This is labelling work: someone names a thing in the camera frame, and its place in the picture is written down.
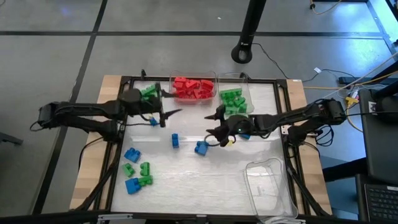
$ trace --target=plastic container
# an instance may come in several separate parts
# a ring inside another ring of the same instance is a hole
[[[195,104],[195,103],[209,103],[213,100],[213,98],[216,96],[217,94],[217,77],[216,77],[216,73],[215,72],[205,72],[205,73],[192,73],[192,72],[179,72],[179,71],[173,71],[170,74],[170,83],[169,83],[169,92],[170,93],[175,93],[176,92],[176,88],[173,87],[173,83],[175,78],[177,77],[185,77],[187,79],[190,80],[209,80],[212,81],[214,84],[213,90],[211,91],[211,97],[209,98],[205,98],[205,99],[187,99],[187,98],[179,98],[179,97],[175,97],[174,100],[178,103],[187,103],[187,104]]]
[[[233,72],[233,73],[222,73],[217,76],[218,84],[218,95],[220,97],[220,103],[223,103],[220,92],[223,90],[233,90],[242,89],[241,96],[245,98],[246,112],[238,112],[238,114],[249,114],[254,111],[254,106],[251,101],[250,91],[249,91],[249,76],[244,72]]]
[[[253,212],[263,223],[284,223],[297,217],[297,208],[286,184],[284,167],[278,158],[270,158],[251,162],[244,170]]]

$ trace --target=white cable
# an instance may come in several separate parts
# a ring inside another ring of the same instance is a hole
[[[372,72],[374,72],[376,69],[380,68],[382,65],[384,65],[386,62],[388,62],[390,59],[392,59],[392,58],[393,58],[395,55],[397,55],[397,54],[398,54],[398,52],[395,53],[395,54],[393,54],[393,55],[391,55],[391,57],[389,57],[389,58],[388,58],[387,60],[385,60],[383,63],[381,63],[381,64],[378,65],[376,68],[374,68],[373,70],[371,70],[368,74],[362,76],[361,78],[359,78],[359,79],[357,79],[357,80],[354,80],[352,83],[350,83],[350,84],[348,84],[348,85],[346,85],[346,86],[343,86],[343,87],[341,87],[340,89],[338,89],[338,90],[336,90],[336,91],[334,91],[334,92],[331,92],[331,93],[327,94],[326,96],[323,97],[323,99],[325,99],[325,98],[328,97],[328,96],[331,96],[331,95],[335,94],[336,92],[338,92],[338,91],[340,91],[340,90],[342,90],[342,89],[345,89],[345,88],[347,88],[347,87],[349,87],[349,86],[351,86],[351,85],[353,85],[353,84],[359,82],[360,80],[362,80],[362,79],[365,78],[366,76],[372,74]]]

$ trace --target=concrete floor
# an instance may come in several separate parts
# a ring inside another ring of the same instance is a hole
[[[371,1],[390,39],[397,22],[383,0]],[[15,0],[0,7],[0,31],[92,31],[101,0]],[[248,5],[242,0],[109,0],[100,31],[240,31]],[[317,3],[317,10],[332,3]],[[342,3],[314,15],[307,1],[268,0],[258,31],[379,32],[364,3]],[[57,130],[32,133],[38,108],[68,100],[82,64],[88,36],[0,35],[0,131],[24,139],[20,147],[0,144],[0,216],[31,212],[40,180],[49,161]],[[237,36],[99,36],[85,72],[77,102],[95,102],[103,75],[169,75],[173,70],[216,73],[244,71],[256,78],[283,78],[258,46],[249,64],[234,63],[231,49]],[[256,37],[290,78],[306,80],[313,69],[329,68],[364,75],[391,56],[381,38]],[[306,86],[337,86],[323,72]],[[307,101],[329,93],[306,90]],[[359,117],[353,121],[361,126]],[[322,165],[332,166],[365,155],[362,133],[348,123],[334,128],[335,141],[322,148]],[[69,129],[44,207],[44,212],[67,211],[77,175],[78,155],[86,142],[83,131]],[[328,184],[329,194],[339,194]],[[344,208],[341,202],[332,207]]]

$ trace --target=blue block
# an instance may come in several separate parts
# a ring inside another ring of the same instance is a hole
[[[134,194],[141,189],[141,186],[138,183],[138,178],[132,178],[126,180],[126,188],[128,194]]]
[[[246,139],[246,140],[249,140],[249,139],[250,139],[250,134],[240,134],[239,136],[240,136],[241,138]]]
[[[150,122],[150,125],[152,125],[152,127],[158,125],[158,123],[157,123],[157,121],[156,121],[155,118],[150,118],[150,119],[149,119],[149,122]]]
[[[131,162],[137,163],[138,159],[141,157],[141,152],[131,147],[129,150],[126,151],[124,157]]]
[[[195,153],[205,156],[208,149],[208,145],[209,144],[205,141],[198,141],[197,146],[195,147]]]
[[[173,148],[176,149],[178,147],[180,147],[178,145],[178,134],[172,134],[172,144],[173,144]]]

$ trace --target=desk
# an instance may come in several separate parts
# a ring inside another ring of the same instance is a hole
[[[103,84],[99,92],[98,103],[104,103],[108,100],[116,99],[121,80],[122,76],[104,76]],[[291,108],[296,109],[305,106],[307,104],[307,101],[305,99],[302,82],[300,80],[287,80],[286,84],[289,92],[288,99],[290,99]],[[280,100],[284,102],[285,97],[283,95],[283,91],[280,89],[279,92],[281,93]],[[98,133],[90,133],[87,141],[90,142],[98,137]],[[307,138],[306,141],[315,144],[314,139]],[[78,173],[78,178],[76,180],[76,186],[70,208],[76,208],[77,206],[79,206],[98,183],[105,157],[105,148],[105,142],[98,142],[86,149],[81,162],[81,168]],[[306,186],[315,197],[317,202],[323,207],[323,209],[328,213],[331,213],[330,203],[326,192],[325,181],[323,180],[322,167],[320,164],[318,153],[314,151],[311,147],[301,146],[300,157],[302,161],[302,169]],[[295,188],[295,192],[299,213],[303,213],[300,191],[297,187]],[[108,184],[106,184],[106,186],[104,187],[99,203],[99,208],[105,208],[105,201],[107,199],[107,196]]]

